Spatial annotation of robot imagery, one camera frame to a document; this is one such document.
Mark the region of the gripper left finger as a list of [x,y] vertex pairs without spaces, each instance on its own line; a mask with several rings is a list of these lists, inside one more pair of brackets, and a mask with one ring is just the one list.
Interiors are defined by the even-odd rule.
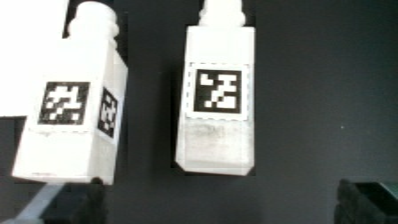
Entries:
[[47,184],[28,204],[15,224],[107,224],[106,184]]

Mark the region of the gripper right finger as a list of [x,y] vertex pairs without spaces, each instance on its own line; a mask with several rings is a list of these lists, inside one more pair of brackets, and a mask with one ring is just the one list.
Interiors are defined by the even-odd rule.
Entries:
[[340,181],[335,224],[398,224],[398,182]]

